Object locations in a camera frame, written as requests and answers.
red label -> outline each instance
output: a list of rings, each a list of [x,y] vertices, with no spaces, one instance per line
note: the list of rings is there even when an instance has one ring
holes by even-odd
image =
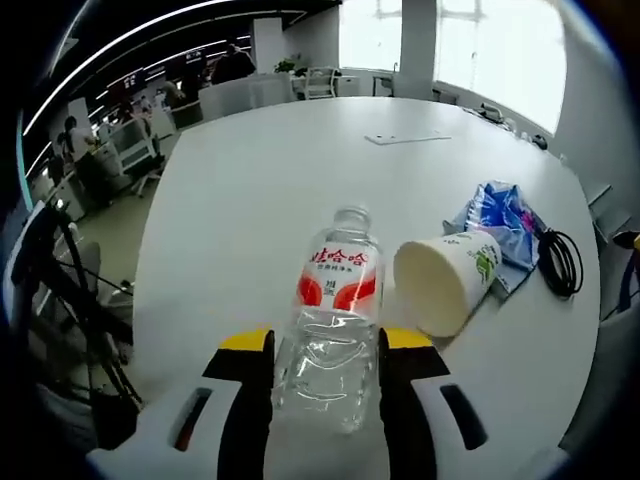
[[[365,317],[377,308],[378,252],[371,247],[326,243],[314,252],[298,281],[301,305],[339,309]]]

ceiling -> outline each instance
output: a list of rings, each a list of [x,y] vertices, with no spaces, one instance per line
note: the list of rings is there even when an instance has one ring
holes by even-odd
[[[89,1],[69,35],[77,42],[49,69],[27,97],[28,103],[23,105],[25,125],[53,89],[99,49],[145,22],[202,1]],[[82,7],[81,2],[78,3],[75,12]],[[48,121],[69,99],[84,96],[91,111],[99,104],[95,101],[96,96],[109,83],[136,69],[193,47],[228,37],[249,35],[254,18],[279,16],[287,28],[296,21],[339,3],[340,0],[232,0],[172,16],[131,35],[91,62],[54,98],[34,124],[33,133],[25,137],[25,163],[30,164],[33,160],[29,159],[35,159],[46,144]],[[76,13],[69,11],[67,16],[67,23],[72,23]],[[240,46],[250,44],[249,39],[244,42],[247,43],[240,43]],[[53,58],[57,49],[50,50]],[[220,51],[220,46],[213,46],[210,51]]]

coiled cable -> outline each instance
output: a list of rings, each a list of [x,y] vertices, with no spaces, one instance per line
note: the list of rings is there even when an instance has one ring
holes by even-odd
[[[555,230],[541,233],[538,239],[538,267],[551,291],[562,298],[578,293],[584,281],[584,269],[576,243],[566,233]],[[575,251],[579,271],[569,246]]]

paper cup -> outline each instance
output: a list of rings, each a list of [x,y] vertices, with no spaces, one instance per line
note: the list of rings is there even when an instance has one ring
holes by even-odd
[[[428,335],[458,333],[480,303],[502,262],[500,246],[486,232],[465,232],[407,242],[393,261],[400,300]]]

white table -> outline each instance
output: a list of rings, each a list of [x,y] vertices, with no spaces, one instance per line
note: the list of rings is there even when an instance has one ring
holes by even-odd
[[[365,135],[451,140],[376,146]],[[252,110],[182,134],[158,187],[136,277],[135,378],[156,392],[199,375],[225,337],[290,318],[311,237],[335,209],[364,204],[388,264],[381,322],[402,324],[391,262],[410,239],[442,234],[476,186],[517,183],[578,244],[585,281],[570,301],[539,272],[505,304],[488,298],[443,351],[489,440],[436,438],[440,478],[510,478],[557,445],[595,348],[599,271],[578,179],[557,159],[457,107],[339,98]]]

